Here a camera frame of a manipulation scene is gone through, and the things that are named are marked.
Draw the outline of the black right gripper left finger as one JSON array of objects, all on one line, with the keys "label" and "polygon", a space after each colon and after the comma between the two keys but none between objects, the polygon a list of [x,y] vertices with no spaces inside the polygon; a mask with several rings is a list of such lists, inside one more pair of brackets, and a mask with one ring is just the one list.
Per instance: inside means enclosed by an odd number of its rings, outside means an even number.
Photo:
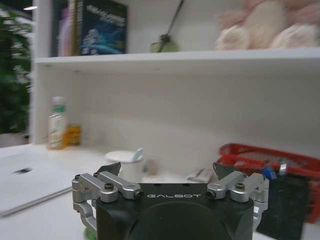
[{"label": "black right gripper left finger", "polygon": [[82,223],[89,231],[97,230],[97,220],[93,212],[97,199],[104,203],[112,203],[119,195],[127,200],[139,200],[143,197],[140,184],[118,176],[120,168],[119,162],[104,165],[93,175],[77,174],[72,180],[73,209],[80,214]]}]

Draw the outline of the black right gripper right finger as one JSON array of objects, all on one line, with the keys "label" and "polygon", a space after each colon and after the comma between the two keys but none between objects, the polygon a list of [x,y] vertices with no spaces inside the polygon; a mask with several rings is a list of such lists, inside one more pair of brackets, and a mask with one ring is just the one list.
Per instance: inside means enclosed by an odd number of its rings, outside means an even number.
[{"label": "black right gripper right finger", "polygon": [[236,170],[234,166],[213,163],[217,181],[208,183],[206,197],[220,200],[227,193],[233,201],[246,203],[253,200],[253,227],[261,223],[262,214],[269,206],[269,180],[261,173],[246,173]]}]

